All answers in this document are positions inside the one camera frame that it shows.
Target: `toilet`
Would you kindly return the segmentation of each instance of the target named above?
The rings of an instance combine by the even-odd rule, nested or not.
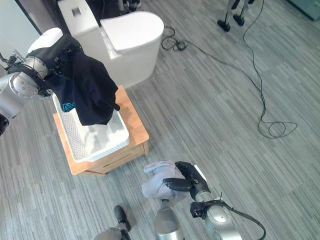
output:
[[[115,84],[128,88],[152,74],[164,31],[160,17],[135,11],[102,19],[99,27],[85,0],[60,0],[58,6],[72,37],[104,64]]]

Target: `tripod leg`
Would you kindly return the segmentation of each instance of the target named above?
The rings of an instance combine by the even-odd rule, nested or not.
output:
[[[239,2],[240,2],[240,0],[236,0],[236,1],[234,2],[234,4],[232,5],[231,9],[232,9],[232,10],[237,9]]]
[[[237,0],[229,0],[228,1],[228,5],[226,7],[226,15],[225,15],[225,19],[223,20],[218,20],[218,25],[225,31],[225,32],[229,32],[230,31],[230,24],[229,24],[229,20],[230,20],[230,16],[232,14],[232,9],[234,8],[235,4],[236,4]]]
[[[233,15],[233,19],[238,23],[239,26],[243,26],[245,24],[245,14],[248,11],[248,2],[249,0],[244,0],[243,8],[240,15]]]

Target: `toilet tank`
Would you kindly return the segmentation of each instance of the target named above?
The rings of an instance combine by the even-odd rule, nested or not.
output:
[[[58,1],[63,19],[84,53],[102,62],[107,68],[110,61],[105,42],[89,5],[85,0]]]

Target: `white basket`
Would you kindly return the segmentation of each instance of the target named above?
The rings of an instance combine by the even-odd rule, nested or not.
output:
[[[62,112],[55,94],[52,99],[74,161],[94,162],[129,145],[129,132],[118,111],[107,125],[82,126],[76,109]]]

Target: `white cloth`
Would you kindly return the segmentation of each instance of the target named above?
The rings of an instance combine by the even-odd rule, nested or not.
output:
[[[152,174],[152,177],[142,184],[142,192],[147,199],[174,199],[174,202],[178,202],[186,197],[185,192],[171,190],[163,182],[163,179],[167,178],[185,178],[173,162],[155,162],[144,167],[143,171]]]

